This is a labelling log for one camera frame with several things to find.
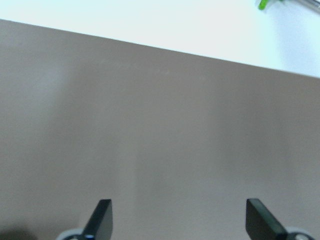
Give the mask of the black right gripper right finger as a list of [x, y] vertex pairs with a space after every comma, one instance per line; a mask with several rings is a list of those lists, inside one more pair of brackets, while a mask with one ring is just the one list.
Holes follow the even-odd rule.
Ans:
[[258, 198], [246, 200], [246, 232], [251, 240], [292, 240], [292, 235]]

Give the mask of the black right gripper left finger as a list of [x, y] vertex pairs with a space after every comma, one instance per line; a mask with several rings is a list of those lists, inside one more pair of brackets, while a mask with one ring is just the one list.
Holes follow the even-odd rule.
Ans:
[[112, 200], [101, 199], [84, 227], [81, 240], [110, 240], [112, 238]]

